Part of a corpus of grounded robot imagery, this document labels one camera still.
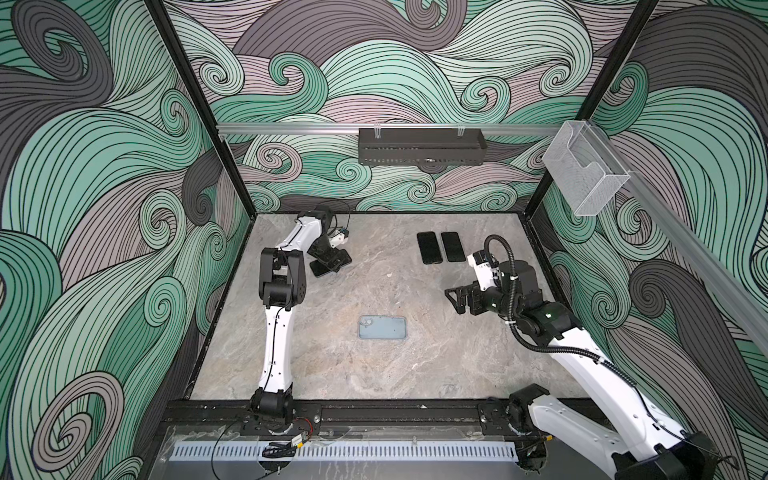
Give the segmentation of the black smartphone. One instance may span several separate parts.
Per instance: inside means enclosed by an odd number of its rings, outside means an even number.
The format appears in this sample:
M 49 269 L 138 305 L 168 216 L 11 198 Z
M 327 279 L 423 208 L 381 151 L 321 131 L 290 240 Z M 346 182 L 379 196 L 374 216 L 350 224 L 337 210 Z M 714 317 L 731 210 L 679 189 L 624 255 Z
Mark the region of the black smartphone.
M 350 262 L 351 259 L 347 257 L 338 257 L 328 262 L 322 262 L 319 259 L 316 259 L 310 263 L 310 269 L 313 275 L 319 278 L 328 273 L 338 273 L 342 267 L 348 265 Z
M 450 263 L 463 263 L 466 261 L 466 254 L 458 232 L 449 231 L 440 234 L 445 250 L 445 256 Z

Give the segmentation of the black phone case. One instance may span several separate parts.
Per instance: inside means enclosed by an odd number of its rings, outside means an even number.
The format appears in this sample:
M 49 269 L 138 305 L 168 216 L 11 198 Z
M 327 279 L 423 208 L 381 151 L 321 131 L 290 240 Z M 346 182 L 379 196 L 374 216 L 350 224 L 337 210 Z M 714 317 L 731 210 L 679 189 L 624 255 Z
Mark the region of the black phone case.
M 434 231 L 419 232 L 417 243 L 424 265 L 436 265 L 443 262 L 440 245 Z

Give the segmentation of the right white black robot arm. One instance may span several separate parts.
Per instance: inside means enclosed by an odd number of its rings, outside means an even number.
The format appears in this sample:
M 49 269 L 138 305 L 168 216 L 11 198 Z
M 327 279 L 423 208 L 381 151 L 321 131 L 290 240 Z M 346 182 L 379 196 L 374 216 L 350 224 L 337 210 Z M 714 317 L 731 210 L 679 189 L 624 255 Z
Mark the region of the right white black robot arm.
M 536 384 L 511 394 L 506 415 L 512 430 L 539 437 L 518 450 L 520 465 L 542 463 L 543 443 L 553 436 L 613 479 L 714 478 L 720 456 L 713 442 L 655 406 L 568 307 L 545 300 L 529 264 L 499 262 L 482 251 L 467 263 L 475 281 L 445 292 L 456 312 L 497 315 L 521 346 L 561 365 L 607 419 L 601 424 Z

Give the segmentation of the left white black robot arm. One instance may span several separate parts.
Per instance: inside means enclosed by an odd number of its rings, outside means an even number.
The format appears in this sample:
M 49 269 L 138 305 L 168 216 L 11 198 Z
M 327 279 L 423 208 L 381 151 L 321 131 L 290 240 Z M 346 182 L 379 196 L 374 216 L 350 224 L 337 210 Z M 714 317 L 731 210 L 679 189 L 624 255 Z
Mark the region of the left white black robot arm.
M 334 218 L 327 206 L 302 212 L 286 239 L 260 254 L 258 294 L 266 315 L 266 344 L 262 374 L 250 399 L 259 417 L 293 421 L 292 316 L 306 297 L 307 273 L 321 277 L 351 263 L 342 247 L 348 230 L 335 232 Z

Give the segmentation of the black wall tray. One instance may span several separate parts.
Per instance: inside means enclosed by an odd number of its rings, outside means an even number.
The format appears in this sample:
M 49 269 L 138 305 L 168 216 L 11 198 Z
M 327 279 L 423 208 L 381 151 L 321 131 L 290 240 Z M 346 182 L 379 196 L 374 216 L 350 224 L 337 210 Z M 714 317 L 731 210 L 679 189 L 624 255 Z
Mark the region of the black wall tray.
M 358 132 L 358 160 L 368 166 L 480 165 L 488 151 L 479 129 L 417 129 Z

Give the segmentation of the clear acrylic wall holder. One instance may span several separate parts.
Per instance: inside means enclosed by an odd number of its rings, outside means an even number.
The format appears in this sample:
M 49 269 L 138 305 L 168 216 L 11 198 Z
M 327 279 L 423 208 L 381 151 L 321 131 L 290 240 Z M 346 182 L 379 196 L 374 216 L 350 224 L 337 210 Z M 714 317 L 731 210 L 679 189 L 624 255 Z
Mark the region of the clear acrylic wall holder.
M 564 122 L 543 162 L 577 217 L 597 216 L 630 179 L 609 137 L 586 120 Z

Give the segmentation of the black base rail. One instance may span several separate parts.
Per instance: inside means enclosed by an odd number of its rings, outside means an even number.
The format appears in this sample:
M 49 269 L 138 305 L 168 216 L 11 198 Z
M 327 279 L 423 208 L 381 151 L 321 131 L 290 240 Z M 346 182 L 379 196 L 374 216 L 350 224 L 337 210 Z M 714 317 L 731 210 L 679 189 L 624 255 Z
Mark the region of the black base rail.
M 288 427 L 315 436 L 353 427 L 468 427 L 484 435 L 517 436 L 535 429 L 521 405 L 508 398 L 296 400 L 286 420 L 252 411 L 247 400 L 177 400 L 163 426 L 228 425 L 248 433 Z

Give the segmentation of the back aluminium rail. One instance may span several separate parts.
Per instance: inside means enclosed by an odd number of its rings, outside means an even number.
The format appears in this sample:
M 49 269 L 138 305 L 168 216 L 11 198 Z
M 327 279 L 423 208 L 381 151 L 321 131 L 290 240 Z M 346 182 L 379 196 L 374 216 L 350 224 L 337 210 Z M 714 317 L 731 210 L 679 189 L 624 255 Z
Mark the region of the back aluminium rail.
M 218 123 L 221 135 L 354 135 L 361 129 L 379 132 L 390 130 L 441 129 L 461 134 L 467 129 L 479 129 L 490 136 L 553 136 L 561 128 L 556 124 L 382 124 L 382 123 L 310 123 L 310 122 L 266 122 Z

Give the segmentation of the aluminium rail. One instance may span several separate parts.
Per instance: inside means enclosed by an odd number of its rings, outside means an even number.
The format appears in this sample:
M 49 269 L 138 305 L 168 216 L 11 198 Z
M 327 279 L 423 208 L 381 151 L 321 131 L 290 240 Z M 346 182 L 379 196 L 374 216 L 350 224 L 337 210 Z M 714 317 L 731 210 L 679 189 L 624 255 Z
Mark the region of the aluminium rail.
M 767 312 L 695 234 L 683 182 L 670 161 L 658 147 L 638 135 L 621 134 L 614 141 L 595 123 L 587 125 L 596 137 L 600 156 L 629 175 L 624 189 L 668 238 L 687 269 L 704 283 L 746 337 L 766 351 Z
M 310 122 L 266 122 L 218 123 L 221 135 L 354 135 L 361 129 L 379 132 L 390 130 L 441 129 L 461 134 L 467 129 L 479 129 L 490 136 L 553 136 L 561 128 L 556 124 L 382 124 L 382 123 L 310 123 Z

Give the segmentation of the right aluminium rail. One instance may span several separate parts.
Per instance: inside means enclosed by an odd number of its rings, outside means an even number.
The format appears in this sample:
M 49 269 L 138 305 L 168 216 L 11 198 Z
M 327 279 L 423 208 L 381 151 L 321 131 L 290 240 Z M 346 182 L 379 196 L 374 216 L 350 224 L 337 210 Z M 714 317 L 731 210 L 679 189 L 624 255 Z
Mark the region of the right aluminium rail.
M 704 283 L 746 337 L 766 351 L 767 312 L 695 234 L 683 182 L 670 161 L 658 147 L 638 135 L 621 134 L 614 141 L 595 123 L 587 125 L 596 137 L 600 156 L 629 175 L 624 189 L 668 238 L 687 269 Z

